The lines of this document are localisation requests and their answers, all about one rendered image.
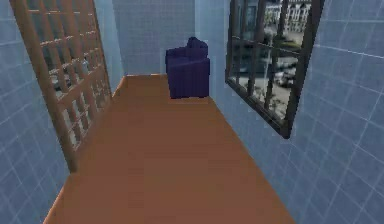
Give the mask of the brown wooden lattice shelf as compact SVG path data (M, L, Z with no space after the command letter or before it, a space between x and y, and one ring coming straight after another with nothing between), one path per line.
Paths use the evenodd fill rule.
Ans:
M111 100L94 0L9 0L70 171Z

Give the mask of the dark framed window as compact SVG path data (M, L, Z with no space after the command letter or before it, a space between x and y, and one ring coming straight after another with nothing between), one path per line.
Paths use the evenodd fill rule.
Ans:
M230 0L225 83L291 136L325 0Z

